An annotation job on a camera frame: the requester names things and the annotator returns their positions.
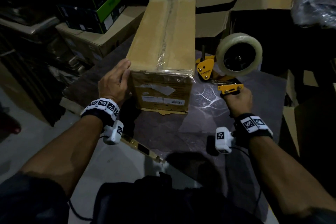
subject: wristband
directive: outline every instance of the wristband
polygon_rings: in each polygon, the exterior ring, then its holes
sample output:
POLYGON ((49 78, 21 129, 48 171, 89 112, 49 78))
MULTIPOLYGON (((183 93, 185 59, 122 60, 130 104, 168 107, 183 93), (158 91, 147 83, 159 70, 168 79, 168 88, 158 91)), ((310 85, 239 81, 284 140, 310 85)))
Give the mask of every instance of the wristband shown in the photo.
POLYGON ((244 113, 235 119, 234 127, 239 137, 251 139, 255 136, 268 136, 273 138, 273 132, 266 123, 252 113, 244 113))
POLYGON ((117 119, 120 108, 111 99, 100 98, 92 101, 81 113, 81 117, 86 115, 94 115, 102 120, 103 127, 105 125, 113 126, 117 119))

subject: hand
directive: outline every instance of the hand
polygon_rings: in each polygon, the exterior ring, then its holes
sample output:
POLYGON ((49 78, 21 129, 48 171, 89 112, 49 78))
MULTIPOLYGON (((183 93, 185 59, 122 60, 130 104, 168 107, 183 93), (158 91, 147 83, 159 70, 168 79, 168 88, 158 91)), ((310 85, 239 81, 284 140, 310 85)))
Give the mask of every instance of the hand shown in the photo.
POLYGON ((234 118, 237 118, 239 115, 247 112, 251 112, 252 109, 252 93, 251 91, 244 87, 240 90, 238 95, 226 95, 223 97, 227 107, 231 111, 231 114, 234 118))
POLYGON ((128 69, 130 65, 131 62, 128 59, 123 59, 110 72, 104 75, 98 82, 100 98, 111 99, 117 104, 124 100, 127 80, 131 72, 128 69))

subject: person's left hand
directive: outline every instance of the person's left hand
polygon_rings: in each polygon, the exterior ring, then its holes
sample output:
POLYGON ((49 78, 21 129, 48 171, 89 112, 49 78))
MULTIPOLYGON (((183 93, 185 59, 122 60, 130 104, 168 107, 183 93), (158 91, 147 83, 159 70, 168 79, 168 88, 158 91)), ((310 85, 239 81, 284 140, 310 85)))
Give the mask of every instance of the person's left hand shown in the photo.
POLYGON ((123 59, 110 72, 104 75, 98 82, 100 98, 111 99, 118 105, 124 100, 127 80, 131 72, 128 69, 130 65, 131 62, 128 59, 123 59))

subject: forearm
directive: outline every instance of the forearm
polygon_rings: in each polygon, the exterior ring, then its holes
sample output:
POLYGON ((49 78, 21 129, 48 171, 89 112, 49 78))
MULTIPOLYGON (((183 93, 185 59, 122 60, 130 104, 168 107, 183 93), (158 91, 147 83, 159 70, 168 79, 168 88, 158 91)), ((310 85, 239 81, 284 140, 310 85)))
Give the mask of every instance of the forearm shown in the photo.
POLYGON ((102 128, 99 118, 84 116, 36 153, 20 171, 56 181, 70 197, 91 159, 102 128))
POLYGON ((336 211, 336 201, 294 158, 269 137, 250 140, 252 165, 271 207, 302 216, 312 208, 336 211))

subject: dark sleeve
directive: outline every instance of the dark sleeve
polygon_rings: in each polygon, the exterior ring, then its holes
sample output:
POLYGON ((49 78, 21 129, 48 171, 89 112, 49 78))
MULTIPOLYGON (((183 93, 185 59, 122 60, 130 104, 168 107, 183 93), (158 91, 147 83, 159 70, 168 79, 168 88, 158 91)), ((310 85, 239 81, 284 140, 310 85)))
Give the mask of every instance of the dark sleeve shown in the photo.
POLYGON ((17 173, 0 185, 0 223, 67 224, 67 201, 58 183, 17 173))
POLYGON ((336 224, 336 212, 327 209, 314 209, 313 213, 298 222, 300 224, 336 224))

